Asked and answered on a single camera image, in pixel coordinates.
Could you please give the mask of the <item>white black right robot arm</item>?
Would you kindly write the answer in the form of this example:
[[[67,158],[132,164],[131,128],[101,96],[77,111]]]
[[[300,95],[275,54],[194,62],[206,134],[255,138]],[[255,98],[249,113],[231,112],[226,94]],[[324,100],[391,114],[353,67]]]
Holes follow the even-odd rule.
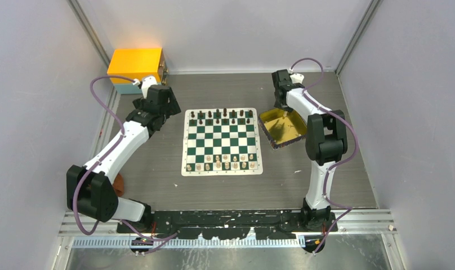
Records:
[[[300,222],[308,231],[317,230],[331,216],[329,196],[335,171],[348,149],[345,116],[319,103],[299,82],[300,74],[288,70],[272,73],[278,109],[295,111],[306,123],[305,149],[311,160],[310,186],[300,211]]]

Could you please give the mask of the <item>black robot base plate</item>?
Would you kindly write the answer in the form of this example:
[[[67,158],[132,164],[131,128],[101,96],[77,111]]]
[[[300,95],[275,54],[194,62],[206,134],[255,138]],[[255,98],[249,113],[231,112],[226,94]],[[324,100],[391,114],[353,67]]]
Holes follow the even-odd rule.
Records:
[[[335,219],[330,213],[307,220],[305,211],[292,209],[154,211],[147,220],[119,224],[117,232],[130,233],[133,227],[145,236],[183,240],[241,240],[253,232],[257,240],[283,240],[295,239],[297,233],[325,233]]]

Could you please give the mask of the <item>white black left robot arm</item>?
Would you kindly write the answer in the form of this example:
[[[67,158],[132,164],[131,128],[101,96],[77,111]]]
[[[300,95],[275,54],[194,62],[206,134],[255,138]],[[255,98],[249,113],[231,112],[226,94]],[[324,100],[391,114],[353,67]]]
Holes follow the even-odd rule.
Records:
[[[120,198],[113,183],[134,152],[181,109],[172,88],[157,84],[147,88],[146,97],[135,99],[133,105],[117,136],[85,165],[73,165],[67,171],[67,205],[73,212],[99,222],[122,219],[131,221],[139,232],[146,232],[153,225],[150,206]]]

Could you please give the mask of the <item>gold tin box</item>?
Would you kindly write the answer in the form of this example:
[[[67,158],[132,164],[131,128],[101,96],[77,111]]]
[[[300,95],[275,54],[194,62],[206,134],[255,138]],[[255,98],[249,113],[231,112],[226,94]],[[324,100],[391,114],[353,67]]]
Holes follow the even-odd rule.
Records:
[[[306,138],[307,126],[296,112],[274,108],[262,112],[258,123],[273,150],[279,150]]]

